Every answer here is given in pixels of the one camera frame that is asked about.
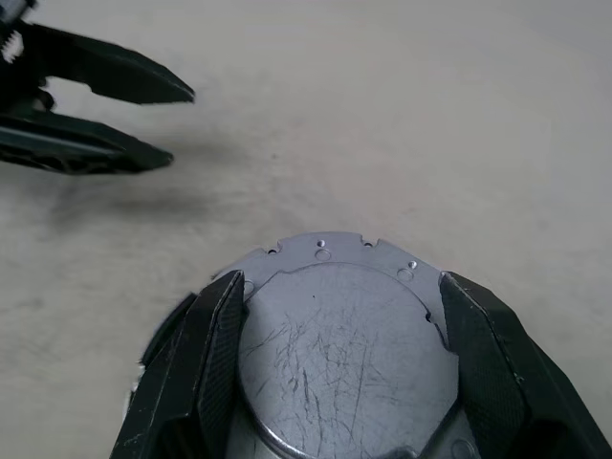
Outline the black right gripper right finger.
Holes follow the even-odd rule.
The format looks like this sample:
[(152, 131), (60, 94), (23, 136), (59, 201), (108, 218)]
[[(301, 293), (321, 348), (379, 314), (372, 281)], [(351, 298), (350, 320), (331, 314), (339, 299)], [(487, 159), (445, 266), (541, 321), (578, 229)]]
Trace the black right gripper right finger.
[(610, 457), (576, 388), (508, 305), (457, 273), (442, 273), (439, 289), (460, 399), (482, 457)]

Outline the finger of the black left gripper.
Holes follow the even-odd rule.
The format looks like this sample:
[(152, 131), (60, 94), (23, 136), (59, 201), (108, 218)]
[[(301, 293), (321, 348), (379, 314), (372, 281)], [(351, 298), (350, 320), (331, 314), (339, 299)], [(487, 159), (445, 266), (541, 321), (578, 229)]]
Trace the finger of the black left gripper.
[(173, 155), (106, 124), (55, 113), (1, 117), (1, 161), (66, 175), (138, 174)]
[(31, 94), (49, 77), (134, 104), (192, 102), (194, 90), (164, 65), (133, 50), (83, 35), (19, 22), (22, 54), (1, 61), (1, 95)]

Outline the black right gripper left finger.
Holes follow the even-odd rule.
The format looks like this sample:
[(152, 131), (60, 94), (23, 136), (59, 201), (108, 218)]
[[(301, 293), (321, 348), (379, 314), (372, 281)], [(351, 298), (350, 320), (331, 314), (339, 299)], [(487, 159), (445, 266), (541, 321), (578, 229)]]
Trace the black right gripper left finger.
[(225, 456), (238, 400), (244, 284), (242, 272), (230, 271), (188, 294), (162, 322), (142, 354), (112, 457)]

